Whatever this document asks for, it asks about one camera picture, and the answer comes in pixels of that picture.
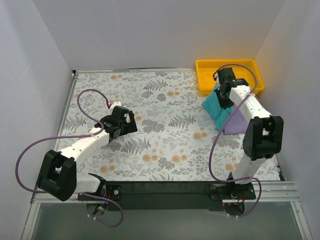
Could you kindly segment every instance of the white wall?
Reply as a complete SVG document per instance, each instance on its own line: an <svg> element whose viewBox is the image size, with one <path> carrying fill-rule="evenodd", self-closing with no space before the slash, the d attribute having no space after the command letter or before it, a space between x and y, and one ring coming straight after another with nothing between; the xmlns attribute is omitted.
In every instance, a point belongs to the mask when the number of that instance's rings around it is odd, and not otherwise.
<svg viewBox="0 0 320 240"><path fill-rule="evenodd" d="M71 69L253 59L284 0L33 0Z"/></svg>
<svg viewBox="0 0 320 240"><path fill-rule="evenodd" d="M32 194L15 179L22 150L57 134L71 71L31 0L0 0L0 239L20 239ZM22 160L20 175L33 188L46 142Z"/></svg>
<svg viewBox="0 0 320 240"><path fill-rule="evenodd" d="M320 1L286 0L255 60L265 84L260 101L284 119L280 167L320 239Z"/></svg>

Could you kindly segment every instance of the floral tablecloth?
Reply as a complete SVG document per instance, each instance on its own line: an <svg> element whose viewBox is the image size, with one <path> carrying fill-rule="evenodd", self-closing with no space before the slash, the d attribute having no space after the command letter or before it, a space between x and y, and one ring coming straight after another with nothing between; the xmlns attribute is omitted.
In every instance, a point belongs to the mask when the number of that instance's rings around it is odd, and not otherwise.
<svg viewBox="0 0 320 240"><path fill-rule="evenodd" d="M121 136L100 148L79 172L94 173L108 181L203 181L212 180L209 152L218 131L202 106L195 72L81 73L63 125L62 135L87 134L95 124L77 106L85 89L103 92L111 102L121 101L132 110L138 132ZM83 94L82 107L96 119L109 113L95 92ZM213 154L212 169L226 179L243 155L243 134L221 135ZM63 139L58 149L72 144ZM275 162L267 160L256 173L265 181L277 181Z"/></svg>

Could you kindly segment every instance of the teal cloth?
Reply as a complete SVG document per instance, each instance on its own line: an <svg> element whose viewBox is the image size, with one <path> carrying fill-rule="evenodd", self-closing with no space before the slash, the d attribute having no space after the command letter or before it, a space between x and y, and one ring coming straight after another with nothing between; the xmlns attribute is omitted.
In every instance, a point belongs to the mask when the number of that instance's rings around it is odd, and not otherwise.
<svg viewBox="0 0 320 240"><path fill-rule="evenodd" d="M202 105L214 120L218 130L220 130L227 118L233 112L233 108L226 107L223 109L220 107L217 94L214 92L216 88L217 86L214 87L212 93L204 100Z"/></svg>

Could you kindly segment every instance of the purple cloth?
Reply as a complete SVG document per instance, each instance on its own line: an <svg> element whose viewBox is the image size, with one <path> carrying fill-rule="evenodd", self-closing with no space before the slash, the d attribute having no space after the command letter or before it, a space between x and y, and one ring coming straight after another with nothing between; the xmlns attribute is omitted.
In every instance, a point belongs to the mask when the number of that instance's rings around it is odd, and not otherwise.
<svg viewBox="0 0 320 240"><path fill-rule="evenodd" d="M247 130L248 123L245 117L242 115L241 111L238 110L225 125L224 134L244 134Z"/></svg>

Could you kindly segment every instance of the black bracket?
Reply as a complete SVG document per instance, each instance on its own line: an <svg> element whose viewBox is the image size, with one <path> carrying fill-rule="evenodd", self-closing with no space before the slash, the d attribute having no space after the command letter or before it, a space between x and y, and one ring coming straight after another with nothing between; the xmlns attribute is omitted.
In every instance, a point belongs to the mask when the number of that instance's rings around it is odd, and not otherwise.
<svg viewBox="0 0 320 240"><path fill-rule="evenodd" d="M242 142L244 153L252 161L272 158L281 150L283 129L284 120L280 116L251 119Z"/></svg>
<svg viewBox="0 0 320 240"><path fill-rule="evenodd" d="M73 157L48 151L43 159L36 186L61 201L68 200L77 187L77 167Z"/></svg>
<svg viewBox="0 0 320 240"><path fill-rule="evenodd" d="M223 211L221 200L212 200L209 186L215 181L107 181L107 195L123 210L206 209ZM79 201L102 201L79 195ZM108 211L119 211L110 204Z"/></svg>
<svg viewBox="0 0 320 240"><path fill-rule="evenodd" d="M217 72L220 89L214 90L218 98L220 107L225 109L232 107L234 102L230 100L231 88L236 88L237 86L245 85L249 86L247 81L243 78L236 78L232 67L222 68Z"/></svg>
<svg viewBox="0 0 320 240"><path fill-rule="evenodd" d="M127 122L127 115L129 115L130 122ZM135 114L123 106L115 106L112 114L101 118L100 122L103 124L104 130L109 133L110 142L119 136L135 133L138 131ZM101 128L99 123L94 125L96 128Z"/></svg>

